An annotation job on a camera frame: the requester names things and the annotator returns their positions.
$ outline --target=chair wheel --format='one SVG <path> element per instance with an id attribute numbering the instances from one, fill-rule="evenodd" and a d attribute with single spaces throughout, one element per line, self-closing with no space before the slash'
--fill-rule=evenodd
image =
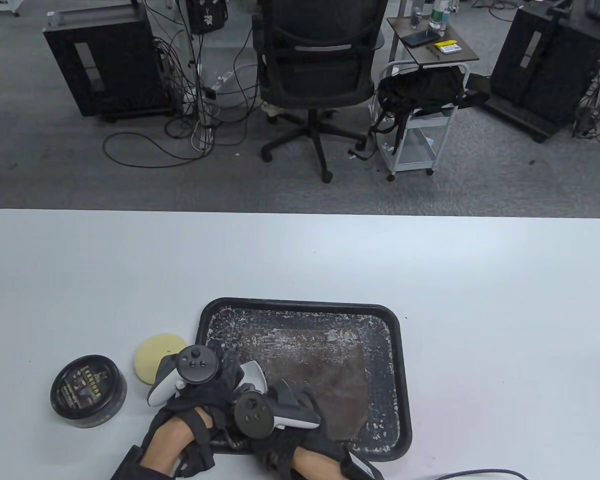
<path id="1" fill-rule="evenodd" d="M 325 170 L 322 172 L 322 183 L 331 183 L 332 178 L 334 178 L 334 174 L 329 170 Z"/>

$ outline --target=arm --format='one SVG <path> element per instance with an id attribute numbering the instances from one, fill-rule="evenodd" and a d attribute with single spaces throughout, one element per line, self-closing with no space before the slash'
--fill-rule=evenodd
<path id="1" fill-rule="evenodd" d="M 306 480 L 347 480 L 342 475 L 339 462 L 302 446 L 296 448 L 291 468 Z"/>
<path id="2" fill-rule="evenodd" d="M 213 427 L 213 420 L 201 407 L 197 407 L 195 411 L 207 428 Z M 156 430 L 149 448 L 140 461 L 140 466 L 171 477 L 181 452 L 194 440 L 189 426 L 184 420 L 174 416 Z"/>

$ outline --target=smartphone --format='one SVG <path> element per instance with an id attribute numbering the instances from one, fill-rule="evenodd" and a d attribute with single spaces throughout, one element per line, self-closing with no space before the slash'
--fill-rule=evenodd
<path id="1" fill-rule="evenodd" d="M 403 36 L 401 40 L 411 48 L 419 47 L 433 41 L 440 41 L 440 35 L 434 30 L 421 30 L 407 36 Z"/>

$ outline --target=black computer case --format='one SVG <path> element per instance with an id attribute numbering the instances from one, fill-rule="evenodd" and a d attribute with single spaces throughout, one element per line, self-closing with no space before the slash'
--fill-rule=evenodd
<path id="1" fill-rule="evenodd" d="M 83 116 L 116 119 L 180 108 L 142 3 L 56 11 L 43 32 Z"/>
<path id="2" fill-rule="evenodd" d="M 600 70 L 600 42 L 547 14 L 518 9 L 490 78 L 495 96 L 561 128 Z"/>

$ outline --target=black glove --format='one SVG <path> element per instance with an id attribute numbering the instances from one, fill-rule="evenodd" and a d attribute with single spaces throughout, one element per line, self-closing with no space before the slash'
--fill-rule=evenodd
<path id="1" fill-rule="evenodd" d="M 277 471 L 281 480 L 303 480 L 304 477 L 291 467 L 297 448 L 302 447 L 338 462 L 342 474 L 350 480 L 383 480 L 376 467 L 327 436 L 326 418 L 313 391 L 302 388 L 296 392 L 309 400 L 313 411 L 320 416 L 320 426 L 315 429 L 274 428 L 271 435 L 264 439 L 251 439 L 254 454 L 267 470 Z"/>
<path id="2" fill-rule="evenodd" d="M 173 416 L 181 418 L 193 432 L 195 441 L 188 444 L 183 451 L 183 459 L 177 468 L 175 477 L 191 477 L 209 470 L 215 465 L 213 452 L 209 446 L 210 439 L 218 431 L 227 428 L 234 400 L 234 388 L 240 380 L 240 358 L 236 350 L 216 351 L 220 366 L 215 376 L 199 385 L 186 385 L 179 394 L 172 396 L 149 426 L 149 431 L 142 441 L 142 452 L 149 448 L 156 430 Z M 213 419 L 213 427 L 207 429 L 196 408 L 200 407 Z"/>

